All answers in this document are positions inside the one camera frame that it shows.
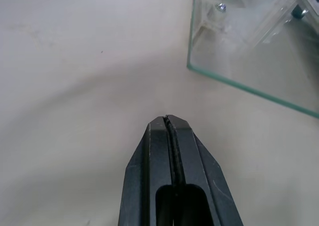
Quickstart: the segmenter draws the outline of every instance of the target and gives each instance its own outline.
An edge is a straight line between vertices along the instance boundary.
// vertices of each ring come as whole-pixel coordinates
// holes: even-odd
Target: transparent enclosure
[[[188,68],[319,117],[319,0],[194,0]]]

